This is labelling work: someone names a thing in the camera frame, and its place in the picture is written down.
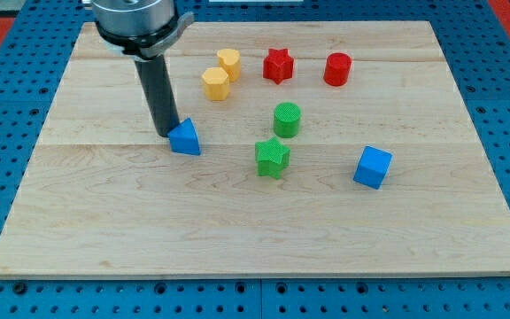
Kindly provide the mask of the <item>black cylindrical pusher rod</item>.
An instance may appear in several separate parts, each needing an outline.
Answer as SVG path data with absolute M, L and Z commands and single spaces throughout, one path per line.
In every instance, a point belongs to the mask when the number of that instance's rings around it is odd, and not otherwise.
M 160 55 L 145 62 L 136 61 L 135 68 L 156 132 L 168 137 L 168 133 L 180 124 L 180 119 L 165 57 Z

